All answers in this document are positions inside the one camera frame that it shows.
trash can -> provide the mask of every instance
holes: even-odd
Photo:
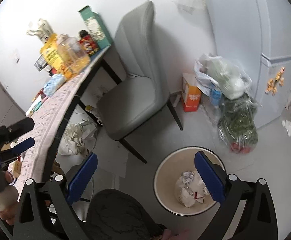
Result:
[[[169,212],[179,216],[194,216],[201,214],[215,205],[210,195],[204,197],[204,203],[196,202],[187,208],[175,197],[175,183],[184,171],[195,171],[194,156],[203,151],[209,160],[220,165],[224,170],[221,159],[211,150],[203,147],[186,147],[167,156],[159,165],[154,176],[154,192],[159,203]]]

wall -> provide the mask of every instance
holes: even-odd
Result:
[[[49,21],[56,33],[76,36],[85,25],[77,12],[90,5],[100,13],[112,36],[121,17],[145,0],[4,0],[0,4],[0,82],[23,110],[42,88],[47,74],[38,72],[33,63],[42,44],[27,36],[29,22]],[[178,9],[173,0],[152,0],[156,7],[156,37],[167,74],[169,89],[181,89],[182,72],[193,72],[193,63],[202,53],[215,52],[210,20],[205,9],[192,14]],[[18,64],[12,55],[20,55]],[[106,60],[122,76],[122,68],[112,49]]]

orange box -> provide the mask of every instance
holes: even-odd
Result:
[[[185,112],[195,112],[198,109],[201,90],[194,74],[183,73],[182,76],[182,105]]]

tall green box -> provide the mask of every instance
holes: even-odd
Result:
[[[98,43],[100,49],[111,45],[111,35],[105,27],[100,15],[91,11],[90,6],[88,5],[79,10],[79,13],[90,31],[90,34],[93,36],[93,39]]]

bag of vegetables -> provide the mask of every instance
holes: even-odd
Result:
[[[218,122],[220,138],[230,146],[232,152],[249,153],[258,143],[258,133],[253,119],[258,104],[246,93],[234,100],[224,98],[220,106]]]

